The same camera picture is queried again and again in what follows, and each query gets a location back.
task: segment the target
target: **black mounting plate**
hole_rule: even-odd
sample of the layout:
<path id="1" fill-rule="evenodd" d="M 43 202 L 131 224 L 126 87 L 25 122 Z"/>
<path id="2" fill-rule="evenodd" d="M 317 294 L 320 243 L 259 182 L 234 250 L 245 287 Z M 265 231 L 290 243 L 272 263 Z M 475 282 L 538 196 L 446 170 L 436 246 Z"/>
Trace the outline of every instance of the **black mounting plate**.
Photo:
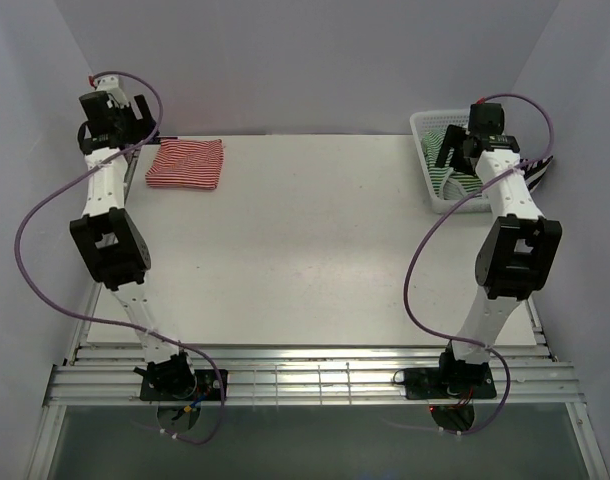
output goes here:
<path id="1" fill-rule="evenodd" d="M 219 369 L 219 372 L 223 378 L 223 388 L 225 388 L 225 397 L 227 397 L 228 371 L 221 368 Z M 196 376 L 196 386 L 198 390 L 200 392 L 208 391 L 207 397 L 204 401 L 220 402 L 221 389 L 218 385 L 218 380 L 216 379 L 214 370 L 194 370 L 194 375 Z M 184 400 L 181 398 L 176 398 L 173 395 L 154 390 L 154 388 L 151 387 L 149 382 L 145 379 L 143 379 L 143 382 L 141 383 L 141 393 L 139 398 L 144 402 L 178 402 Z"/>
<path id="2" fill-rule="evenodd" d="M 469 394 L 469 388 L 455 389 L 447 392 L 447 385 L 442 382 L 438 367 L 436 368 L 405 368 L 402 370 L 404 379 L 396 382 L 405 386 L 405 398 L 408 400 L 437 400 L 453 398 L 457 399 Z M 479 399 L 496 398 L 496 387 L 492 373 L 488 369 L 481 385 L 471 386 L 472 397 Z"/>

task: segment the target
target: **robotic arm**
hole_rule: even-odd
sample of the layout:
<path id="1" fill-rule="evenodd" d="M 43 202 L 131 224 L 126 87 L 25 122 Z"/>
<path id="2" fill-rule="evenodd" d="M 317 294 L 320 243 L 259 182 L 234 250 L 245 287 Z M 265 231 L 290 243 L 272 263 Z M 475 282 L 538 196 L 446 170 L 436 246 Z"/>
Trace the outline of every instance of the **robotic arm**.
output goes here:
<path id="1" fill-rule="evenodd" d="M 452 151 L 450 166 L 477 175 L 483 183 L 517 167 L 518 143 L 503 134 L 504 123 L 501 105 L 472 105 L 467 129 L 448 127 L 437 166 L 444 166 Z M 520 302 L 545 285 L 562 229 L 559 222 L 544 218 L 517 170 L 489 187 L 487 196 L 495 222 L 476 257 L 478 289 L 457 336 L 492 346 Z M 489 352 L 471 343 L 450 342 L 437 369 L 404 373 L 409 399 L 496 397 Z"/>
<path id="2" fill-rule="evenodd" d="M 87 121 L 79 129 L 78 142 L 88 169 L 127 145 L 143 140 L 155 128 L 145 98 L 142 95 L 134 98 L 142 115 L 137 119 L 118 77 L 102 77 L 93 86 L 94 92 L 79 99 Z M 112 292 L 130 322 L 158 331 L 160 325 L 147 298 L 149 250 L 125 210 L 127 167 L 125 157 L 119 156 L 90 177 L 83 215 L 70 222 L 70 232 L 92 278 Z M 196 379 L 187 353 L 143 332 L 137 334 L 147 370 L 136 368 L 135 372 L 158 392 L 178 398 L 191 394 Z"/>

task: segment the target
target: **white tabletop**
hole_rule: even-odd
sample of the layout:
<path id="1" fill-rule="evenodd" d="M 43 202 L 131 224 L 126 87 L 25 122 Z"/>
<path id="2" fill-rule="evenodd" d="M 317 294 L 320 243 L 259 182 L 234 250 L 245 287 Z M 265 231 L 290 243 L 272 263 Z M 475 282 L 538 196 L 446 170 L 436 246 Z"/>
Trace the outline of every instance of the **white tabletop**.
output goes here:
<path id="1" fill-rule="evenodd" d="M 402 305 L 414 249 L 438 218 L 410 136 L 222 137 L 213 192 L 151 189 L 146 147 L 128 211 L 147 241 L 151 308 L 163 333 L 201 345 L 423 346 Z M 474 260 L 491 214 L 450 219 L 412 278 L 431 328 L 456 333 L 476 290 Z M 107 291 L 96 315 L 127 316 Z M 93 325 L 88 341 L 137 343 Z M 499 345 L 534 345 L 524 306 Z"/>

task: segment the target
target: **red and white striped cloth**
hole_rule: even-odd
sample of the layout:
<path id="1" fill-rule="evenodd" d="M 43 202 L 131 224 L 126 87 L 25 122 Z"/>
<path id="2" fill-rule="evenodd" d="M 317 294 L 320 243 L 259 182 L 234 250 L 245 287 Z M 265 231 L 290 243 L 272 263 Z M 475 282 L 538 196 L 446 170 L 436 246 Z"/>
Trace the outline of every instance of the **red and white striped cloth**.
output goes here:
<path id="1" fill-rule="evenodd" d="M 152 168 L 145 174 L 145 182 L 150 187 L 214 190 L 222 168 L 222 140 L 164 138 Z"/>

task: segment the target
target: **white plastic basket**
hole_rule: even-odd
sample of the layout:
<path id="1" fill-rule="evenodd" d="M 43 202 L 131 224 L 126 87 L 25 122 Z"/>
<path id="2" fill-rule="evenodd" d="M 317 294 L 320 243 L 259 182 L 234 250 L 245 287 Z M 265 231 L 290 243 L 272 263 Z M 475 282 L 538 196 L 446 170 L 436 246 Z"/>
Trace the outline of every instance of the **white plastic basket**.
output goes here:
<path id="1" fill-rule="evenodd" d="M 445 213 L 456 203 L 456 200 L 443 200 L 434 192 L 432 181 L 429 177 L 429 171 L 427 170 L 427 161 L 425 160 L 423 148 L 421 147 L 421 139 L 431 130 L 447 128 L 448 125 L 466 125 L 468 119 L 469 109 L 418 112 L 409 119 L 409 123 L 412 126 L 412 134 L 414 135 L 414 143 L 416 144 L 416 150 L 418 152 L 418 159 L 421 162 L 421 168 L 423 169 L 423 175 L 425 176 L 425 184 L 427 185 L 427 191 L 429 192 L 429 198 L 432 203 L 432 210 L 436 213 Z M 489 211 L 489 202 L 487 201 L 487 198 L 483 197 L 473 198 L 459 208 L 456 213 Z"/>

